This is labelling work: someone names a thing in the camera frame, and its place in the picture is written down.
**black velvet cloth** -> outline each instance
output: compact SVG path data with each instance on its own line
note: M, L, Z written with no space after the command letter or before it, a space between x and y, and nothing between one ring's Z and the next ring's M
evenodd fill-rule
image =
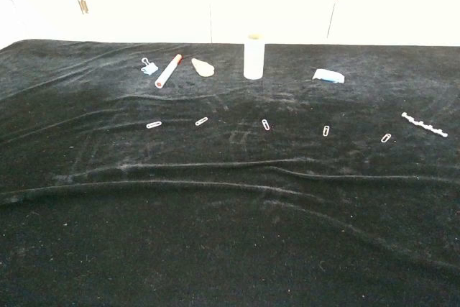
M459 57L268 45L248 81L242 45L4 48L1 306L459 306Z

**silver paper clip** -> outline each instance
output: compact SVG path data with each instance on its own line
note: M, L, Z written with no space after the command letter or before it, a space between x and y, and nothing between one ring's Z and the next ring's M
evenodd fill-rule
M201 124L205 123L208 121L208 118L205 116L204 118L201 118L195 123L195 126L200 126Z
M158 66L156 66L154 63L149 63L147 58L142 58L141 61L145 64L145 67L141 68L141 71L146 75L151 75L156 70L158 70Z
M264 125L264 129L269 131L270 130L270 125L268 124L268 121L266 119L262 120L262 125Z
M382 137L380 140L382 143L388 142L388 140L391 138L391 134L387 133L385 136Z
M161 122L151 122L150 124L147 124L146 128L153 129L154 127L158 127L160 125L161 125Z

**marker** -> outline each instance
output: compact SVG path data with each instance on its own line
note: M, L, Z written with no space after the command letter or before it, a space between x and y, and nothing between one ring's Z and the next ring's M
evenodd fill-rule
M169 63L168 66L166 66L166 69L161 72L160 77L155 81L155 86L159 89L161 89L168 78L173 74L175 68L179 65L180 61L182 60L182 55L177 54L174 59L171 60L171 63Z

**white wall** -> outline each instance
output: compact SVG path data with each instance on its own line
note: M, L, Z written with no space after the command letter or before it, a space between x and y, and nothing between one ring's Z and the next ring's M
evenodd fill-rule
M460 45L458 0L0 0L0 47L27 38L106 42Z

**white cup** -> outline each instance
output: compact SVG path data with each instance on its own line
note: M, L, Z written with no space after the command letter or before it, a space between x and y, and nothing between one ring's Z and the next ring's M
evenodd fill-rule
M247 79L260 79L264 75L265 42L259 34L250 34L244 43L243 75Z

